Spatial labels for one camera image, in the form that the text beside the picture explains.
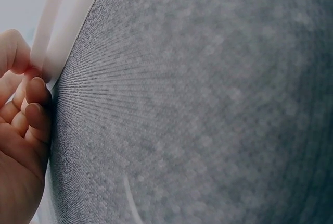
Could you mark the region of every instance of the hand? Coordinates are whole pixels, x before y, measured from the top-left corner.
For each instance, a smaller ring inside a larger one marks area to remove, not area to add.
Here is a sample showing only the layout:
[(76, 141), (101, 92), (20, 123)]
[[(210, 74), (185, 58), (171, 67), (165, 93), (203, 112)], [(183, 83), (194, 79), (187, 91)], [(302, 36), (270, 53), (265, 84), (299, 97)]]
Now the hand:
[(52, 97), (14, 30), (0, 34), (0, 223), (32, 219), (44, 191)]

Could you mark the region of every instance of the gray fabric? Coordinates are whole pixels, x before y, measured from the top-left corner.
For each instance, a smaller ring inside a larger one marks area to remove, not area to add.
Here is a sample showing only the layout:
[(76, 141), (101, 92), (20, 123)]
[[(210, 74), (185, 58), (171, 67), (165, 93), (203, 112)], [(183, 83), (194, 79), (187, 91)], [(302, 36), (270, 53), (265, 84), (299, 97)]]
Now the gray fabric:
[(145, 224), (333, 223), (332, 5), (97, 0), (58, 84), (56, 221), (140, 223), (132, 193)]

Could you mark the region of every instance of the white plastic trim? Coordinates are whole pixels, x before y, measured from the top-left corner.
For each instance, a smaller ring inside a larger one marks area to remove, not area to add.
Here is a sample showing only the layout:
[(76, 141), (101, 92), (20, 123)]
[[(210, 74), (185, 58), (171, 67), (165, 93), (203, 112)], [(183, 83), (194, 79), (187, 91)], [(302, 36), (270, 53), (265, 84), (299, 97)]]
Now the white plastic trim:
[(31, 49), (31, 63), (57, 82), (95, 0), (46, 0)]

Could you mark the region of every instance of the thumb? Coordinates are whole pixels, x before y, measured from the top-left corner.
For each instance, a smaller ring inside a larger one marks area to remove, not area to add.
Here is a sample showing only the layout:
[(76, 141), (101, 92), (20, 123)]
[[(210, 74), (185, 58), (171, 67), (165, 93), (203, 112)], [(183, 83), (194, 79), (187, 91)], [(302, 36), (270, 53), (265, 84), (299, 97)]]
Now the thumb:
[(23, 74), (29, 68), (30, 47), (17, 30), (0, 34), (0, 77), (8, 70)]

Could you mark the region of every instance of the fabric cover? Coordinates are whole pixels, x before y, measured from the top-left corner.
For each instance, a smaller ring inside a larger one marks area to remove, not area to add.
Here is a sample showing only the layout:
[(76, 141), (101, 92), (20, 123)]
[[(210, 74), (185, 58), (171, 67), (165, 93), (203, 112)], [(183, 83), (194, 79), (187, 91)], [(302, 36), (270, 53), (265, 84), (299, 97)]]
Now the fabric cover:
[(332, 29), (333, 0), (97, 0), (59, 80), (41, 212), (333, 223)]

